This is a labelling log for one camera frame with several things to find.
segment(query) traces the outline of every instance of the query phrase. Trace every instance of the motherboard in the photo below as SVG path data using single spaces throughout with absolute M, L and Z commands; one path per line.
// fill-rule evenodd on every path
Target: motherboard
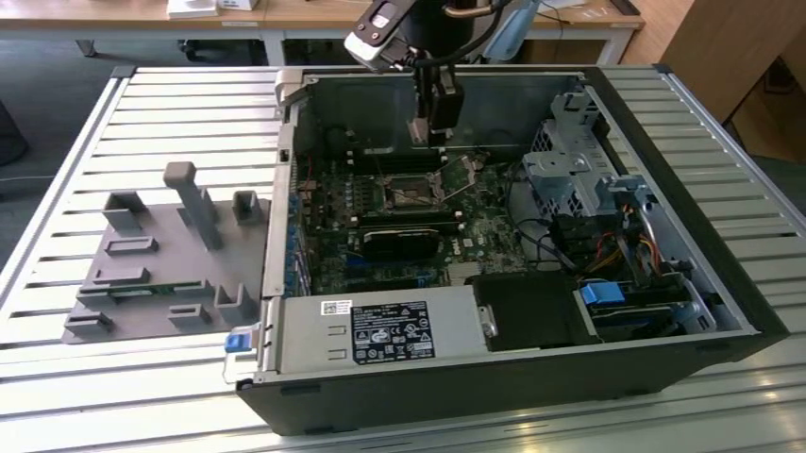
M 526 269 L 505 208 L 509 163 L 463 151 L 408 160 L 390 148 L 355 148 L 303 163 L 312 294 L 463 285 Z

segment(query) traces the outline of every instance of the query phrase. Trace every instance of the white box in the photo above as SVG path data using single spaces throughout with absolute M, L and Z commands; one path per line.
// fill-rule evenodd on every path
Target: white box
M 170 19 L 218 16 L 215 0 L 168 0 Z
M 240 9 L 251 11 L 258 0 L 218 0 L 218 7 L 224 9 Z

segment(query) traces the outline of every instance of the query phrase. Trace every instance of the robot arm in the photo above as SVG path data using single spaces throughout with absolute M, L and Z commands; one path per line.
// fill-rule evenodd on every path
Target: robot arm
M 493 36 L 511 0 L 476 6 L 476 0 L 376 0 L 346 39 L 350 54 L 372 71 L 414 71 L 415 143 L 444 143 L 464 100 L 455 64 Z M 493 23 L 471 41 L 474 19 Z

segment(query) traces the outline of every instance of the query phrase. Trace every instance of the desk leg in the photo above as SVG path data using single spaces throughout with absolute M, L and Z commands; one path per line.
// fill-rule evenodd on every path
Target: desk leg
M 284 33 L 282 30 L 263 30 L 260 33 L 268 65 L 280 67 L 286 65 L 286 54 L 282 51 Z
M 94 40 L 76 40 L 76 44 L 79 45 L 80 53 L 84 54 L 86 57 L 94 57 L 99 54 L 96 52 L 96 42 Z
M 595 64 L 618 64 L 621 62 L 621 58 L 627 50 L 627 44 L 630 43 L 630 38 L 633 37 L 634 31 L 635 30 L 633 28 L 610 30 L 610 38 L 607 42 L 605 42 L 605 47 L 602 48 L 602 53 L 599 54 L 599 60 L 595 62 Z

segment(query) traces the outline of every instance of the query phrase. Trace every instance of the blue drive bracket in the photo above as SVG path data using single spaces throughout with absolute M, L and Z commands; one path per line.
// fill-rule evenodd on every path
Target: blue drive bracket
M 582 288 L 581 293 L 585 305 L 621 304 L 625 302 L 625 294 L 614 281 L 589 283 Z

